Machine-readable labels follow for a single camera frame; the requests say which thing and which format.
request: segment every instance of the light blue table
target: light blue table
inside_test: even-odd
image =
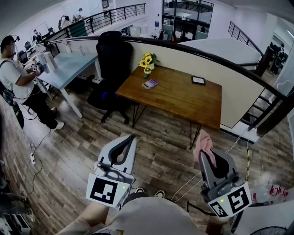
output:
[[[54,58],[54,60],[58,68],[50,73],[42,73],[38,79],[59,89],[75,113],[82,118],[83,115],[80,113],[64,88],[92,63],[95,63],[97,74],[99,75],[98,55],[96,53],[82,55],[80,52],[60,53]]]

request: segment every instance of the flower pot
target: flower pot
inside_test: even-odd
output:
[[[148,64],[148,66],[147,66],[147,68],[149,68],[149,69],[154,69],[154,63],[152,63],[152,64]]]

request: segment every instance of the wooden tabletop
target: wooden tabletop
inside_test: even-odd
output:
[[[147,79],[138,67],[116,91],[129,100],[155,107],[203,126],[220,129],[221,86],[205,80],[193,84],[191,74],[155,66]],[[154,78],[158,85],[147,90],[142,83]]]

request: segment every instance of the beige panel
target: beige panel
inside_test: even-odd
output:
[[[96,52],[98,40],[84,40],[70,42],[72,51],[79,51],[79,45],[85,52]],[[263,87],[251,79],[210,60],[204,59],[182,51],[166,47],[132,42],[133,56],[131,70],[134,71],[144,53],[155,53],[162,62],[162,66],[176,69],[203,77],[222,86],[222,125],[233,128],[247,110],[253,105],[262,93]],[[65,51],[64,44],[59,43],[58,48]]]

